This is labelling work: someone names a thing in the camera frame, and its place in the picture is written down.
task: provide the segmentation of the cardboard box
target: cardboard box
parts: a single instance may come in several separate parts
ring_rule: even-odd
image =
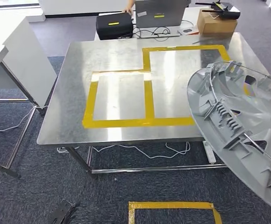
[[[200,10],[197,26],[200,34],[233,33],[238,25],[237,20],[213,19],[210,13]]]

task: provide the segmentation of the gray plastic part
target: gray plastic part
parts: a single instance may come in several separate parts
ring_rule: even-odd
[[[213,63],[191,77],[188,98],[213,151],[271,205],[271,78],[234,61]],[[260,140],[266,146],[254,143]]]

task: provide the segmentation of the metal table frame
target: metal table frame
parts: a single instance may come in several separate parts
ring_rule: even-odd
[[[19,136],[18,140],[15,144],[10,158],[5,166],[0,164],[0,171],[16,178],[21,178],[21,175],[17,172],[11,170],[11,167],[13,164],[14,158],[19,150],[22,140],[30,124],[33,116],[36,110],[38,110],[41,115],[45,114],[44,109],[41,109],[39,105],[29,93],[27,92],[21,82],[19,82],[10,69],[8,68],[4,62],[1,62],[2,66],[13,82],[14,82],[20,90],[21,90],[27,99],[0,99],[0,103],[32,103],[33,105],[32,111],[30,111],[30,116],[27,118],[27,121],[24,124],[24,129]]]
[[[205,165],[190,165],[190,166],[172,166],[172,167],[145,167],[145,168],[120,168],[120,169],[92,169],[91,168],[91,159],[93,153],[93,147],[89,146],[88,156],[85,161],[74,147],[66,147],[66,149],[83,168],[89,172],[92,177],[97,174],[111,174],[111,173],[134,173],[134,172],[151,172],[151,171],[173,171],[173,170],[195,170],[195,169],[213,169],[213,168],[227,168],[222,164],[205,164]]]

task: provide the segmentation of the black case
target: black case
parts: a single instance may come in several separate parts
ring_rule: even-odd
[[[132,22],[128,13],[101,15],[96,18],[96,31],[101,40],[132,37]]]

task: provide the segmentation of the stainless steel tabletop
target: stainless steel tabletop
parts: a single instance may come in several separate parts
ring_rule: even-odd
[[[268,74],[239,33],[163,40],[71,43],[38,144],[203,140],[188,105],[188,81],[193,73],[232,59]]]

